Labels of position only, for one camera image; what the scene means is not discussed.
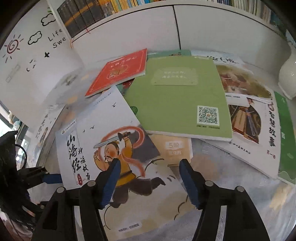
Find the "table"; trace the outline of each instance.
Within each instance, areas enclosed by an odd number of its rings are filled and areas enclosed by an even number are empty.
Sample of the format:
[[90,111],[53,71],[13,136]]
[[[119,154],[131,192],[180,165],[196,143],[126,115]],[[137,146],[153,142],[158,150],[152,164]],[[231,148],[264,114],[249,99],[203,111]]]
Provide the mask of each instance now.
[[[94,95],[86,99],[84,94],[103,66],[113,59],[102,60],[86,68],[75,70],[71,73],[75,79],[69,85],[64,83],[68,75],[63,77],[49,93],[43,106],[66,104],[69,113],[63,120],[63,124],[69,123],[98,97]],[[283,94],[277,85],[277,77],[256,66],[247,64],[247,67],[253,71],[261,83]],[[288,106],[293,125],[296,126],[296,100],[288,100]],[[296,224],[295,187],[280,180],[270,179],[248,164],[199,139],[192,139],[192,146],[194,154],[192,166],[195,170],[220,187],[234,189],[238,185],[243,186],[259,211],[270,240],[279,241],[287,238]],[[45,167],[50,173],[59,173],[55,143],[50,150]],[[128,240],[191,240],[200,214],[201,211],[193,210],[176,221],[140,236],[130,237]],[[225,218],[226,208],[222,207],[216,240],[223,239]],[[81,229],[77,228],[78,235],[81,237]]]

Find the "sun drawing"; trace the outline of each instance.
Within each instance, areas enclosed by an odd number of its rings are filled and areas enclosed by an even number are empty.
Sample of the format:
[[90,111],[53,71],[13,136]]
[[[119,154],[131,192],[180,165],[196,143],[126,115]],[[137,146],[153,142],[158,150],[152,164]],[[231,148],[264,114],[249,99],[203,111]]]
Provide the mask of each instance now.
[[15,39],[15,35],[14,35],[13,36],[13,39],[9,42],[9,44],[8,45],[4,45],[4,47],[7,47],[7,53],[4,54],[3,57],[2,57],[2,58],[5,58],[6,57],[5,63],[7,62],[8,57],[10,57],[10,59],[12,59],[11,54],[14,51],[19,50],[18,45],[19,45],[19,43],[22,40],[24,40],[24,39],[21,39],[21,40],[19,40],[19,39],[20,39],[20,35],[18,36],[17,39]]

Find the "metal screw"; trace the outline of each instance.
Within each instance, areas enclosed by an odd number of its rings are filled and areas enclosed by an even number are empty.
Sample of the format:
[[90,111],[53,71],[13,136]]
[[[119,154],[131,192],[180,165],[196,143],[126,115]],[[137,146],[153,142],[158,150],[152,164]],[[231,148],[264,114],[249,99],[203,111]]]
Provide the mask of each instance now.
[[65,190],[65,189],[64,189],[63,187],[59,187],[59,188],[57,189],[57,192],[58,192],[58,193],[62,193],[64,190]]
[[238,187],[237,187],[237,190],[238,190],[239,192],[243,192],[243,191],[244,191],[244,188],[243,188],[242,186],[238,186]]
[[96,184],[95,181],[89,181],[89,182],[87,183],[87,185],[88,185],[89,187],[93,187],[95,184]]
[[212,181],[205,181],[205,185],[211,187],[214,185],[214,183]]

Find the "sword handle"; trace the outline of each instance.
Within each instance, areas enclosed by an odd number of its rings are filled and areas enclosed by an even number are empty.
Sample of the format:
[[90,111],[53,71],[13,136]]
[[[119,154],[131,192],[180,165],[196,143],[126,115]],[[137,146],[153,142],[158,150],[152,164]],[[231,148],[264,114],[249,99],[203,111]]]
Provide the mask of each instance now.
[[125,135],[122,135],[121,133],[117,133],[119,141],[121,141],[124,137],[129,136],[130,134],[131,134],[130,132],[127,132]]

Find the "black pants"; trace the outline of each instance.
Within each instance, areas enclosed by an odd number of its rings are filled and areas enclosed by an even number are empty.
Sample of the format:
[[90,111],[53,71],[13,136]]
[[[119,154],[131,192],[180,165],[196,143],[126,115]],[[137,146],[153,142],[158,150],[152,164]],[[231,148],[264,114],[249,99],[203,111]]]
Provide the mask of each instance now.
[[127,184],[115,188],[113,202],[110,205],[117,208],[120,204],[126,203],[129,190],[142,196],[149,196],[160,184],[165,185],[164,181],[159,177],[153,179],[134,178]]

